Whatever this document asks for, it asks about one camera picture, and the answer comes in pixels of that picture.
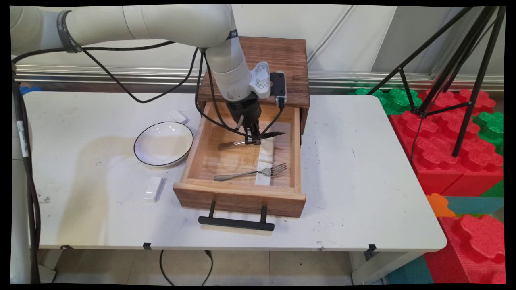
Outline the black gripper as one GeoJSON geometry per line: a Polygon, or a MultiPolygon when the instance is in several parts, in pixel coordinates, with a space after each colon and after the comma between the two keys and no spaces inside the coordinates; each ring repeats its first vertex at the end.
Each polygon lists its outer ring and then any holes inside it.
{"type": "Polygon", "coordinates": [[[258,96],[250,93],[246,98],[239,101],[225,102],[233,120],[237,123],[237,128],[245,130],[246,145],[260,145],[260,126],[259,117],[261,114],[258,96]]]}

